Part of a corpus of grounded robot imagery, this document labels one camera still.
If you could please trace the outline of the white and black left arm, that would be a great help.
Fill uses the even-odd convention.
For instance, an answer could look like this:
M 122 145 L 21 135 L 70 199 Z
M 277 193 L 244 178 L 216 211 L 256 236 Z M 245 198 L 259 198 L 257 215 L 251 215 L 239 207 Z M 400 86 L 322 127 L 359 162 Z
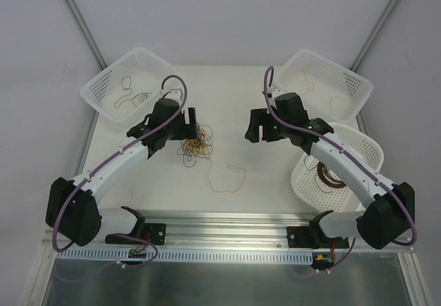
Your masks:
M 196 110 L 183 111 L 174 99 L 159 99 L 152 113 L 131 127 L 112 156 L 86 174 L 54 181 L 45 221 L 71 244 L 85 246 L 104 239 L 109 244 L 140 243 L 151 227 L 138 211 L 122 206 L 100 210 L 99 203 L 114 184 L 165 147 L 167 141 L 195 139 Z

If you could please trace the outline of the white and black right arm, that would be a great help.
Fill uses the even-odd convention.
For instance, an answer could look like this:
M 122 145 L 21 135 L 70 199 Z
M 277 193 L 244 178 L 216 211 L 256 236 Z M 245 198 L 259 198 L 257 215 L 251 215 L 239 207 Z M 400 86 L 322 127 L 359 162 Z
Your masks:
M 296 93 L 264 98 L 265 108 L 251 111 L 245 138 L 252 143 L 290 140 L 334 172 L 364 207 L 356 212 L 327 210 L 312 219 L 309 239 L 315 246 L 325 247 L 337 237 L 361 238 L 374 249 L 390 243 L 415 245 L 415 192 L 410 184 L 397 184 L 362 163 L 330 124 L 308 117 Z

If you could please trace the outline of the white basket far right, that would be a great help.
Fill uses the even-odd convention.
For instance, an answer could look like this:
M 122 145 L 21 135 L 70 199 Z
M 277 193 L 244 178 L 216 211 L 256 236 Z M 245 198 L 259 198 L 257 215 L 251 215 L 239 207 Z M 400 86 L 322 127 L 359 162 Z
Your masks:
M 355 119 L 373 92 L 369 80 L 308 49 L 277 71 L 274 85 L 299 94 L 308 107 L 339 123 Z

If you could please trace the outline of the white basket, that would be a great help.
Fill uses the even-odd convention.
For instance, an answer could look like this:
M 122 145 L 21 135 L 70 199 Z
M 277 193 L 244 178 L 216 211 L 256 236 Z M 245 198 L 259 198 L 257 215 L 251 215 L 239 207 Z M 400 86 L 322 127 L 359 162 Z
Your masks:
M 313 155 L 303 154 L 291 173 L 295 196 L 315 212 L 355 212 L 364 209 L 362 200 L 352 190 L 362 191 L 370 178 L 347 156 L 350 153 L 372 174 L 380 171 L 384 154 L 379 144 L 365 134 L 333 122 L 331 139 L 344 152 L 325 143 Z
M 308 107 L 339 123 L 355 119 L 373 92 L 369 80 L 308 49 L 277 71 L 274 85 L 299 94 Z
M 110 123 L 128 125 L 147 114 L 164 78 L 175 72 L 171 63 L 135 48 L 83 85 L 80 96 Z

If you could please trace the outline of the white basket far left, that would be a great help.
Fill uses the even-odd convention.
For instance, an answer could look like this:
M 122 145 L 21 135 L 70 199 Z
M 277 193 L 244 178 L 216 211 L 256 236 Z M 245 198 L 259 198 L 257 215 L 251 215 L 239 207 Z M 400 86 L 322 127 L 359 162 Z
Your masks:
M 110 123 L 128 125 L 147 114 L 164 78 L 175 72 L 171 63 L 135 48 L 83 85 L 80 96 Z

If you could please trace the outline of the white basket near right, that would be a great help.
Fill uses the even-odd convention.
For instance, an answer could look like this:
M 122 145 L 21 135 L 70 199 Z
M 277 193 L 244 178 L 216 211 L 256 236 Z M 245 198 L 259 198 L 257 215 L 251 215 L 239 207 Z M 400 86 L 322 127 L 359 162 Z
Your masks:
M 325 143 L 313 155 L 303 154 L 291 173 L 295 196 L 315 212 L 355 212 L 364 209 L 362 200 L 352 190 L 362 191 L 370 178 L 347 156 L 350 153 L 372 174 L 380 171 L 384 154 L 379 144 L 365 134 L 333 122 L 331 139 L 344 152 Z

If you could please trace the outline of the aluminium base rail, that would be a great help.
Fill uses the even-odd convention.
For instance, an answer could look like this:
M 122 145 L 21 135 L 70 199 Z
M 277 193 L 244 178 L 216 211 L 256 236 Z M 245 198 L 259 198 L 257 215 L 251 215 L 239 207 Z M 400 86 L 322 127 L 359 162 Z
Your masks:
M 179 236 L 265 236 L 286 233 L 290 248 L 330 248 L 349 246 L 350 238 L 361 238 L 374 249 L 390 243 L 400 244 L 398 237 L 414 231 L 414 214 L 405 216 L 395 208 L 378 209 L 371 205 L 361 212 L 322 212 L 309 220 L 274 218 L 225 218 L 144 216 L 130 207 L 97 210 L 73 207 L 63 214 L 48 209 L 45 222 L 53 234 L 63 235 L 70 244 L 86 246 L 103 241 L 111 245 L 164 245 L 174 234 Z

